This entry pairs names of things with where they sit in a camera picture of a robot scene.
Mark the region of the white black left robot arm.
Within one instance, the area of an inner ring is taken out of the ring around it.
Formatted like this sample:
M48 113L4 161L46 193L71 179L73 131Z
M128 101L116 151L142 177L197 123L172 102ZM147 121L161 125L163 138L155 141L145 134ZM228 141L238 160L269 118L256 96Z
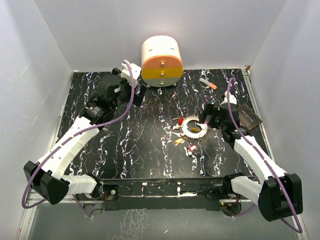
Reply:
M24 165L28 189L52 205L71 195L85 194L93 200L102 197L102 180L91 174L66 175L65 170L105 126L124 118L132 105L141 105L147 87L141 85L135 93L140 73L141 68L131 63L122 70L114 68L102 78L65 135L43 157Z

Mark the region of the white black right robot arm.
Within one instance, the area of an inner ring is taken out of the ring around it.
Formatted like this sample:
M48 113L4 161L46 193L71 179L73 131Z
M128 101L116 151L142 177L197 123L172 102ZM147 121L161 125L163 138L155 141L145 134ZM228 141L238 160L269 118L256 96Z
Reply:
M302 181L289 174L261 149L255 137L239 123L238 107L234 103L207 104L199 117L201 124L218 129L231 148L251 167L258 181L243 173L225 176L223 194L233 199L241 195L258 206L269 222L303 212Z

